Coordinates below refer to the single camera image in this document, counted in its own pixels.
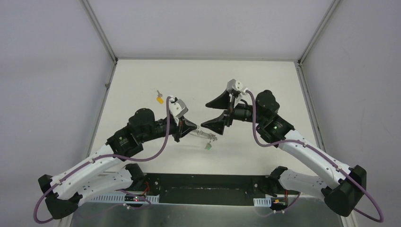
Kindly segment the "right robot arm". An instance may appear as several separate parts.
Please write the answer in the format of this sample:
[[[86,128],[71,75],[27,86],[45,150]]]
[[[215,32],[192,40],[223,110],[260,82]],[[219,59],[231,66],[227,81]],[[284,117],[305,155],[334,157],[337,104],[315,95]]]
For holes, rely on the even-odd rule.
[[[252,98],[251,105],[236,105],[235,100],[236,96],[225,91],[206,103],[207,108],[222,109],[223,113],[201,126],[222,135],[233,120],[253,123],[256,137],[289,153],[316,173],[316,176],[304,175],[278,166],[268,177],[271,192],[302,192],[323,200],[336,214],[349,216],[364,195],[366,170],[359,165],[350,167],[311,145],[292,124],[279,116],[280,105],[271,91],[260,92]]]

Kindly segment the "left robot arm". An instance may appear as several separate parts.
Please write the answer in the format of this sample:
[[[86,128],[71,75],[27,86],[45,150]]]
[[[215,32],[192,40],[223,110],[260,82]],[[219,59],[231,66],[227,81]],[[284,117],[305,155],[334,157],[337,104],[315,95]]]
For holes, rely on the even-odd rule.
[[[160,156],[169,136],[179,142],[197,129],[195,123],[184,117],[186,112],[178,107],[167,108],[166,117],[155,120],[152,110],[139,109],[94,154],[59,175],[41,176],[38,183],[43,195],[34,208],[35,221],[43,223],[37,217],[43,201],[51,215],[47,220],[50,222],[71,215],[79,206],[103,193],[129,188],[141,190],[145,177],[138,163]]]

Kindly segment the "perforated metal ring plate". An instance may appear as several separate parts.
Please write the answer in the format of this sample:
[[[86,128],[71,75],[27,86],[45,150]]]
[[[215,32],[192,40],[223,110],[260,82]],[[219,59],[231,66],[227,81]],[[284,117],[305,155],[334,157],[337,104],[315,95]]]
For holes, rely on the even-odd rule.
[[[208,133],[204,132],[202,130],[193,130],[190,132],[190,135],[197,136],[197,137],[202,137],[204,139],[208,139],[210,141],[217,141],[218,138],[215,134],[213,133]]]

